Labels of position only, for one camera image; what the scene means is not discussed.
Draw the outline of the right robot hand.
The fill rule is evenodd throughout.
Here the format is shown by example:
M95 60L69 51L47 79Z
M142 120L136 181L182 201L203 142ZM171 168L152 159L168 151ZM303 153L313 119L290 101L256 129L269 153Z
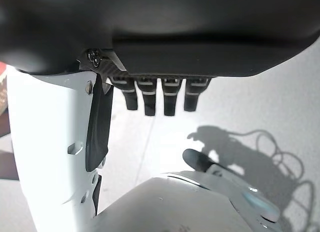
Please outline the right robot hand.
M207 155L98 212L114 89L173 116L216 77L251 77L312 45L320 0L0 0L0 60L19 179L39 232L279 232L280 211Z

